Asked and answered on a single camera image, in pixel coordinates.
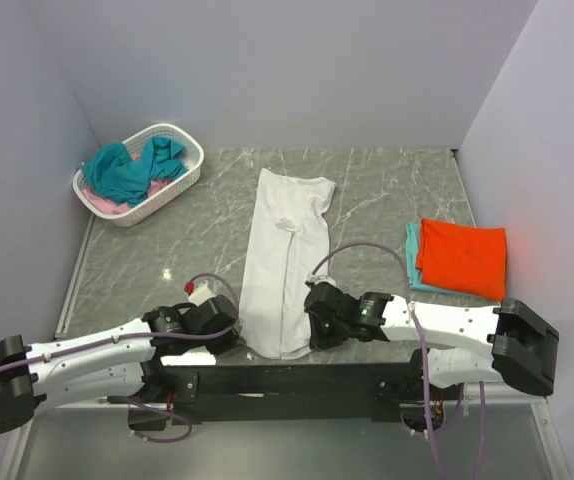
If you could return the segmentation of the white t shirt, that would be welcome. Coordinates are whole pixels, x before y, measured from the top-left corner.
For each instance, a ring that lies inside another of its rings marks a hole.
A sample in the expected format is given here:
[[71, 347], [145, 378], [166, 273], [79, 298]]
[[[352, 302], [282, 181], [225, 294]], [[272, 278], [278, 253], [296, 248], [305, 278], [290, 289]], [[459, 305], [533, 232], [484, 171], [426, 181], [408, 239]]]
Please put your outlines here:
[[336, 184], [263, 169], [259, 175], [240, 296], [241, 336], [256, 354], [296, 359], [310, 352], [306, 281], [330, 252]]

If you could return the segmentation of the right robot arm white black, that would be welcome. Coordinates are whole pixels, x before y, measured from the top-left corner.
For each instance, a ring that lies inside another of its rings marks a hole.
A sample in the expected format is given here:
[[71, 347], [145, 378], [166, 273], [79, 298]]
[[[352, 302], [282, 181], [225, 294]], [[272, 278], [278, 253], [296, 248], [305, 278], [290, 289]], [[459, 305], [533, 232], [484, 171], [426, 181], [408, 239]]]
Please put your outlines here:
[[304, 310], [313, 349], [330, 349], [348, 339], [425, 342], [429, 352], [405, 377], [407, 390], [419, 399], [439, 388], [480, 381], [504, 382], [532, 396], [554, 392], [559, 332], [517, 299], [457, 307], [376, 292], [354, 298], [320, 282], [311, 286]]

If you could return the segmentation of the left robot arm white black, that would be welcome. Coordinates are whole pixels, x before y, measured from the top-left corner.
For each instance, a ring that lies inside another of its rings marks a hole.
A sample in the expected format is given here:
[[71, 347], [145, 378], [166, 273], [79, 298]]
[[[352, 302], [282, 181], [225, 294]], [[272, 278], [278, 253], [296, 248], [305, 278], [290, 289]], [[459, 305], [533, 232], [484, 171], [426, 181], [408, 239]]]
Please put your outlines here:
[[85, 337], [25, 344], [0, 341], [0, 435], [46, 410], [116, 397], [140, 403], [166, 398], [175, 382], [162, 358], [233, 339], [238, 311], [223, 295], [157, 307]]

